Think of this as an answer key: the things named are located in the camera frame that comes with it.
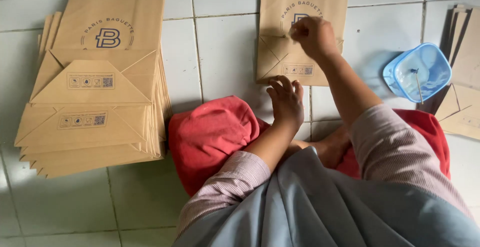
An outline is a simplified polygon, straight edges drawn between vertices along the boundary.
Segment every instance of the striped sleeve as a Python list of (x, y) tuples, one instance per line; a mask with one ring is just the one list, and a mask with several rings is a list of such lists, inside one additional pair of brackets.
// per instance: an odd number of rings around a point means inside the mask
[(350, 138), (365, 180), (415, 186), (443, 198), (473, 219), (457, 189), (440, 170), (427, 140), (385, 104), (365, 111)]
[(209, 178), (180, 213), (177, 237), (202, 217), (237, 205), (270, 178), (270, 170), (258, 156), (237, 151), (222, 169)]

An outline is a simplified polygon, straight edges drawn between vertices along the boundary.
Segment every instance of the gray fabric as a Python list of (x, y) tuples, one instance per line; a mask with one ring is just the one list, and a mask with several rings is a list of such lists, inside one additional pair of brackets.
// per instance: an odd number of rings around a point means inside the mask
[(355, 180), (308, 147), (238, 206), (193, 224), (174, 246), (480, 246), (478, 226), (408, 185)]

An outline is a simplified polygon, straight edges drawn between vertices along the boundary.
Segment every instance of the red cloth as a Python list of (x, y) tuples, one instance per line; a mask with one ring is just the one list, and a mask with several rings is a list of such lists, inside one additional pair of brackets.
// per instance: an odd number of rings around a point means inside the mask
[(173, 115), (168, 126), (168, 145), (185, 191), (193, 196), (230, 155), (242, 150), (269, 126), (236, 96)]
[[(433, 151), (440, 160), (441, 172), (450, 179), (450, 150), (447, 139), (437, 119), (429, 114), (418, 110), (393, 109), (408, 125), (417, 130), (427, 140)], [(336, 170), (353, 178), (360, 178), (360, 168), (353, 148), (350, 147), (343, 156), (343, 160)]]
[[(434, 116), (413, 110), (395, 110), (428, 141), (440, 160), (440, 169), (450, 178), (447, 140)], [(175, 114), (168, 126), (169, 146), (185, 191), (193, 196), (217, 173), (227, 158), (242, 150), (270, 125), (255, 117), (247, 103), (230, 96), (206, 102), (193, 111)], [(337, 170), (360, 177), (350, 147)]]

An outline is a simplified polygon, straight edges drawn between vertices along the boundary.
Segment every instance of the blue plastic bowl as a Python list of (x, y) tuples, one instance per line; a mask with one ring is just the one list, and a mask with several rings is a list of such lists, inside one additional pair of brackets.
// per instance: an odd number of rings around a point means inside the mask
[(418, 70), (424, 101), (446, 86), (452, 78), (452, 68), (435, 44), (424, 43), (403, 52), (385, 66), (383, 78), (395, 95), (415, 103), (421, 102), (421, 98), (413, 70)]

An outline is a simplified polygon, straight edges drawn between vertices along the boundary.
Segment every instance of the person's left hand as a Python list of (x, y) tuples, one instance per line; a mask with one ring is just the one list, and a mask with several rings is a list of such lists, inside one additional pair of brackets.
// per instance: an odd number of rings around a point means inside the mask
[(267, 88), (267, 93), (272, 98), (273, 123), (291, 127), (297, 133), (304, 118), (302, 85), (298, 80), (290, 83), (290, 80), (283, 75), (270, 80), (268, 84), (272, 86)]

